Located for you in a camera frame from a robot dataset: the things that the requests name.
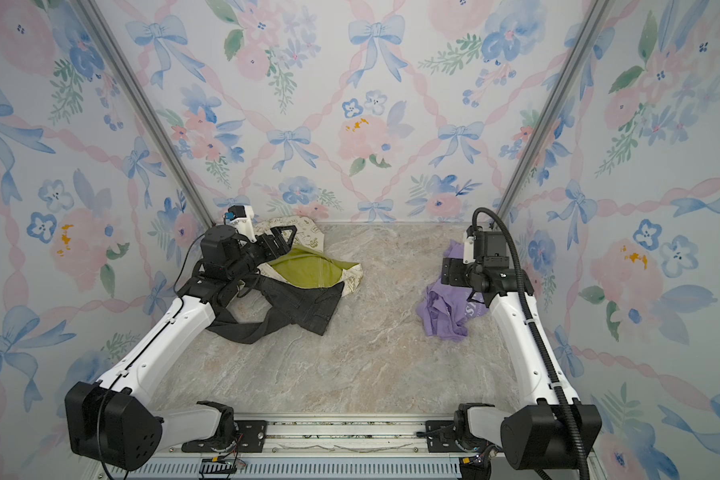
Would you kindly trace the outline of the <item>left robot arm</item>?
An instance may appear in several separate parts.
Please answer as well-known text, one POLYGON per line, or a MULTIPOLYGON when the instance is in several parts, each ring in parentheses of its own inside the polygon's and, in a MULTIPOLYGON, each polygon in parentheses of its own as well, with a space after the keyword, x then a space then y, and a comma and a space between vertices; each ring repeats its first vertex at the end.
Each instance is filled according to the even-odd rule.
POLYGON ((77 382, 64 398, 71 451, 104 468, 134 471, 158 451, 199 441, 228 452, 239 433, 231 407, 213 401, 154 413, 156 388, 185 349, 204 330, 229 341, 252 344, 276 331, 265 320, 239 323, 228 311, 240 289, 255 286, 260 265, 290 252, 294 225, 256 235, 238 219, 210 228, 199 239, 201 259, 177 298, 147 335, 110 370, 92 382, 77 382))

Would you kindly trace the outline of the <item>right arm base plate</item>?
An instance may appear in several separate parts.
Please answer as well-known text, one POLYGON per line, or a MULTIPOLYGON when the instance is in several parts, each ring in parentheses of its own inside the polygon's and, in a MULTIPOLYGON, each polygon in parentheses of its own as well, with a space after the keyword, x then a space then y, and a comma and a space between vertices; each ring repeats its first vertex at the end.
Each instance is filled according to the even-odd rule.
POLYGON ((482 455, 503 452, 498 444, 472 435, 453 420, 428 420, 416 437, 426 441, 430 453, 482 455))

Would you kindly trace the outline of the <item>purple cloth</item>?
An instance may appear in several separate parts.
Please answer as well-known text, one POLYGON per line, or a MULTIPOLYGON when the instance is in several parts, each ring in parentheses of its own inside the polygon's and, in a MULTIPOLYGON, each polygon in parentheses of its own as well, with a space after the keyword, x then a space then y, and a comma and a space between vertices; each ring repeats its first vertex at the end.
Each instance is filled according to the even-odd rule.
POLYGON ((416 307, 425 334, 453 342, 466 339, 468 322, 488 314, 484 304, 468 300, 470 292, 466 287, 445 285, 440 279, 428 285, 416 307))

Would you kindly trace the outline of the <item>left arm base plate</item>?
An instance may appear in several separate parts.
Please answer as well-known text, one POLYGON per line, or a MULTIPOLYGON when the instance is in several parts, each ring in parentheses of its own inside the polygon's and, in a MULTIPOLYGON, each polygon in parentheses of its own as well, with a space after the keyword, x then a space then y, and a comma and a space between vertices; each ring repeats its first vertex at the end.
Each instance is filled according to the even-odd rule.
POLYGON ((261 453, 266 440, 265 420, 235 420, 222 426, 208 439, 193 440, 181 445, 182 453, 261 453))

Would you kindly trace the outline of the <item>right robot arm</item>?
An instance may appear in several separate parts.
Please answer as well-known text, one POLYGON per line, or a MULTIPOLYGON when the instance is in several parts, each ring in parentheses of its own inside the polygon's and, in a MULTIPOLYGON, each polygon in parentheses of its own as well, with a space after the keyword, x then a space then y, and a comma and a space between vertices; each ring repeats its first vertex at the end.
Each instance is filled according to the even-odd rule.
POLYGON ((520 408, 503 413, 488 404, 462 404, 450 433, 473 466, 503 454, 515 470, 574 470, 589 478, 587 457, 602 427, 597 408, 581 401, 543 334, 533 287, 512 256, 513 241, 470 227, 462 259, 442 263, 444 284, 467 288, 486 306, 508 347, 520 408))

